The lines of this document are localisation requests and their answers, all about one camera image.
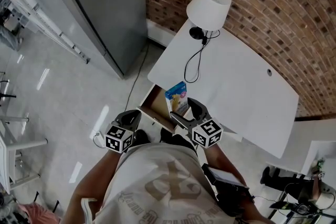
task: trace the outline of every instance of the chair leg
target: chair leg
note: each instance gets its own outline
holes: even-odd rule
[[[56,211],[58,205],[59,205],[59,201],[57,200],[56,205],[55,205],[55,207],[54,207],[54,209],[53,209],[53,213],[55,213],[55,211]]]
[[[38,191],[36,192],[34,202],[36,202],[37,196],[39,195]]]
[[[48,140],[47,139],[43,139],[43,140],[39,140],[39,141],[31,141],[31,142],[27,142],[27,143],[14,143],[11,145],[7,146],[8,150],[24,150],[25,148],[29,148],[29,147],[34,147],[34,146],[42,146],[48,144]]]
[[[11,94],[3,94],[3,93],[0,93],[0,97],[8,97],[8,98],[16,98],[16,95],[11,95]]]
[[[40,175],[39,174],[35,174],[35,175],[31,175],[31,176],[19,179],[19,180],[16,181],[16,183],[12,184],[10,188],[12,190],[12,189],[14,189],[14,188],[16,188],[18,186],[22,186],[22,185],[24,185],[24,184],[26,184],[28,182],[31,182],[33,180],[36,180],[38,178],[40,178]]]
[[[2,120],[2,121],[28,122],[29,118],[0,116],[0,120]]]

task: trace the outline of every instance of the white t-shirt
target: white t-shirt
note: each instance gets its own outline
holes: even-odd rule
[[[234,221],[217,206],[195,152],[184,146],[151,143],[123,154],[93,223]]]

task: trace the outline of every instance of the black cable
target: black cable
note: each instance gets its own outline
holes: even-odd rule
[[[202,45],[201,49],[200,49],[199,51],[197,51],[194,55],[192,55],[192,56],[190,57],[190,59],[188,60],[188,62],[185,64],[185,68],[184,68],[184,80],[185,80],[186,82],[188,82],[188,83],[194,83],[194,82],[196,82],[196,81],[198,80],[199,75],[200,75],[200,64],[201,64],[201,55],[202,55],[202,51],[205,49],[205,47],[209,44],[210,40],[213,38],[213,37],[211,37],[212,34],[213,34],[213,31],[211,31],[210,37],[207,38],[207,42],[206,42],[206,44]],[[197,54],[199,54],[199,56],[200,56],[200,57],[199,57],[199,60],[198,60],[197,77],[196,77],[196,79],[194,79],[193,81],[188,81],[187,78],[186,78],[186,72],[187,72],[188,64],[189,64],[189,62],[191,61],[191,59],[193,59]]]
[[[131,89],[131,91],[130,91],[130,94],[128,95],[128,98],[127,98],[127,103],[126,103],[126,106],[125,106],[125,110],[124,110],[124,112],[125,112],[125,111],[126,111],[126,109],[127,109],[127,106],[128,106],[128,103],[129,103],[129,101],[130,101],[130,97],[131,97],[131,94],[132,94],[133,88],[134,88],[134,86],[135,86],[135,83],[136,83],[136,81],[138,80],[138,77],[139,77],[139,75],[140,75],[140,72],[141,72],[142,66],[143,66],[143,64],[145,63],[145,60],[146,60],[146,57],[147,57],[147,54],[148,54],[148,50],[149,50],[149,43],[147,44],[147,50],[146,50],[146,54],[145,54],[145,57],[143,58],[143,60],[142,60],[142,63],[141,63],[141,65],[140,65],[140,68],[139,68],[139,71],[138,71],[138,75],[137,75],[137,77],[136,77],[135,81],[133,82],[132,89]]]
[[[262,199],[265,199],[265,200],[268,200],[268,201],[274,201],[274,200],[269,200],[269,199],[266,199],[265,197],[263,197],[263,196],[254,196],[254,197],[260,197],[260,198],[262,198]],[[308,218],[307,216],[305,216],[305,217],[292,217],[292,218]]]
[[[274,201],[274,200],[269,200],[269,199],[266,199],[266,198],[265,198],[265,197],[263,197],[263,196],[254,196],[254,195],[253,195],[253,197],[252,197],[252,198],[254,199],[255,197],[260,197],[260,198],[262,198],[262,199],[265,199],[265,200],[268,200],[268,201],[273,201],[273,202],[276,202],[276,201]]]
[[[1,82],[5,82],[4,77],[5,77],[6,72],[0,72],[0,73],[2,73]]]
[[[131,91],[130,91],[130,94],[128,95],[127,103],[126,103],[124,112],[125,112],[126,109],[127,109],[127,106],[128,106],[129,101],[130,101],[130,97],[131,97],[132,91],[133,91],[133,89],[134,89],[134,86],[135,86],[136,81],[137,81],[138,78],[139,78],[139,75],[140,75],[141,69],[142,69],[142,67],[143,67],[143,64],[145,63],[145,60],[146,60],[148,51],[149,51],[149,43],[147,44],[146,54],[145,54],[145,56],[144,56],[144,58],[143,58],[143,60],[142,60],[142,63],[141,63],[141,65],[140,65],[140,68],[139,68],[139,71],[138,71],[138,75],[137,75],[135,81],[133,82],[132,89],[131,89]],[[97,145],[97,143],[94,141],[94,139],[95,139],[97,136],[98,136],[98,134],[95,134],[95,135],[93,136],[93,138],[92,138],[93,143],[94,143],[98,148],[105,148],[105,147],[101,147],[101,146]]]
[[[219,30],[217,30],[217,31],[218,31],[218,35],[217,35],[217,36],[215,36],[215,37],[210,37],[209,39],[212,39],[212,38],[219,37],[219,36],[220,36],[220,34],[221,34],[221,31],[219,31]]]
[[[288,197],[287,197],[286,188],[287,188],[289,185],[291,185],[291,184],[301,184],[301,183],[289,183],[289,184],[287,184],[287,185],[285,186],[285,188],[283,189],[283,191],[282,191],[281,195],[279,196],[279,200],[278,200],[278,201],[280,201],[280,199],[281,199],[281,197],[282,197],[283,193],[285,192],[286,199],[287,199],[287,202],[288,202]]]
[[[324,209],[321,209],[322,211],[326,211],[326,210],[328,210],[330,207],[332,207],[332,206],[334,205],[334,203],[335,203],[335,200],[336,200],[336,197],[335,197],[335,195],[334,195],[333,193],[325,193],[325,194],[331,194],[331,195],[334,197],[334,201],[332,201],[332,204],[331,204],[329,207],[324,208]]]

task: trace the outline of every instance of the wooden drawer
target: wooden drawer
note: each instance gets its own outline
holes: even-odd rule
[[[138,106],[138,110],[167,131],[174,133],[177,124],[169,116],[164,92],[165,90],[154,84]]]

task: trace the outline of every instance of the red object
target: red object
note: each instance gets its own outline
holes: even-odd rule
[[[60,222],[60,218],[53,212],[35,202],[29,205],[19,204],[19,207],[27,213],[30,224],[59,224]]]

